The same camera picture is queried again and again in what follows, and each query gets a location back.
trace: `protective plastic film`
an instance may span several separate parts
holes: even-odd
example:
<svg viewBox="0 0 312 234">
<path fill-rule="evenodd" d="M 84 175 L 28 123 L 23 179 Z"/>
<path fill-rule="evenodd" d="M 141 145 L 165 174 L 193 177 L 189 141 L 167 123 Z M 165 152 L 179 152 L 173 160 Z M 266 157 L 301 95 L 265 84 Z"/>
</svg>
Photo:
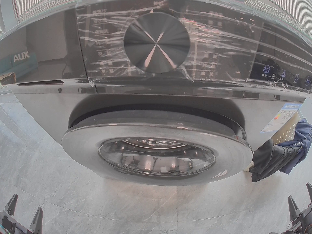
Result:
<svg viewBox="0 0 312 234">
<path fill-rule="evenodd" d="M 177 18 L 189 34 L 185 60 L 168 72 L 144 71 L 125 51 L 127 29 L 148 13 Z M 312 48 L 281 25 L 229 6 L 188 0 L 119 0 L 78 7 L 77 21 L 90 82 L 153 78 L 244 81 L 246 85 L 246 81 L 262 80 L 269 86 L 311 90 Z"/>
</svg>

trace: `cloth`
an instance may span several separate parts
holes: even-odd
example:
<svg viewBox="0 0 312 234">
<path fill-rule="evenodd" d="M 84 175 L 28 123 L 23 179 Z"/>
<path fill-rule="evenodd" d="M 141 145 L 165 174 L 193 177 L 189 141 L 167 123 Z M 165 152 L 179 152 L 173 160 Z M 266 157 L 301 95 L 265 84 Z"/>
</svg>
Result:
<svg viewBox="0 0 312 234">
<path fill-rule="evenodd" d="M 274 145 L 269 139 L 254 154 L 249 168 L 252 182 L 266 178 L 276 171 L 289 174 L 306 156 L 312 143 L 312 125 L 301 119 L 294 130 L 294 139 Z"/>
<path fill-rule="evenodd" d="M 291 170 L 306 158 L 311 147 L 311 143 L 312 125 L 307 122 L 306 118 L 303 118 L 296 124 L 294 130 L 294 139 L 277 144 L 278 146 L 283 147 L 302 145 L 300 152 L 283 168 L 281 168 L 280 171 L 286 174 L 290 174 Z"/>
<path fill-rule="evenodd" d="M 257 182 L 269 177 L 290 162 L 302 149 L 302 146 L 282 147 L 274 145 L 269 139 L 254 154 L 254 165 L 249 168 L 252 173 L 252 182 Z"/>
</svg>

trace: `qr code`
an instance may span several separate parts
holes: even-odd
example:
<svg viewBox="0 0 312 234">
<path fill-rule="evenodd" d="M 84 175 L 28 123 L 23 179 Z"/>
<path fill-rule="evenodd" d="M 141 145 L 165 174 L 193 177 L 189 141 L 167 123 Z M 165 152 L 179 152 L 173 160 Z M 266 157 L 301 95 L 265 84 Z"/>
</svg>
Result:
<svg viewBox="0 0 312 234">
<path fill-rule="evenodd" d="M 286 112 L 286 114 L 283 116 L 283 119 L 290 119 L 294 113 L 295 113 L 295 111 L 292 111 L 292 110 Z"/>
</svg>

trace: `washing machine door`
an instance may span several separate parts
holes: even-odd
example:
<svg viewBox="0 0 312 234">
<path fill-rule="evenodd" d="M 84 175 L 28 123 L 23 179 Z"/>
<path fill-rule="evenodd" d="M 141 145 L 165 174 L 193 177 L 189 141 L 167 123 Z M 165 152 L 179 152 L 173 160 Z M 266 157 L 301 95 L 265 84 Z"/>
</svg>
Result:
<svg viewBox="0 0 312 234">
<path fill-rule="evenodd" d="M 189 185 L 230 177 L 251 162 L 244 131 L 236 135 L 231 125 L 169 111 L 107 112 L 69 129 L 62 146 L 102 177 Z"/>
</svg>

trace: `navy blue cloth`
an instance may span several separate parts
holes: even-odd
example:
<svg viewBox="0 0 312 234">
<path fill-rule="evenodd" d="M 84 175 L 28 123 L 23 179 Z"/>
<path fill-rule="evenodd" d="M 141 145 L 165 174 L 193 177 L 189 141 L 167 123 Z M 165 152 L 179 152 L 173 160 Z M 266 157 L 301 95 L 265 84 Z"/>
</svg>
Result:
<svg viewBox="0 0 312 234">
<path fill-rule="evenodd" d="M 298 165 L 307 156 L 312 143 L 312 125 L 307 122 L 306 118 L 298 121 L 294 130 L 294 140 L 285 141 L 283 143 L 277 144 L 278 146 L 297 146 L 302 145 L 297 155 L 292 158 L 282 169 L 281 172 L 290 174 L 291 170 Z"/>
</svg>

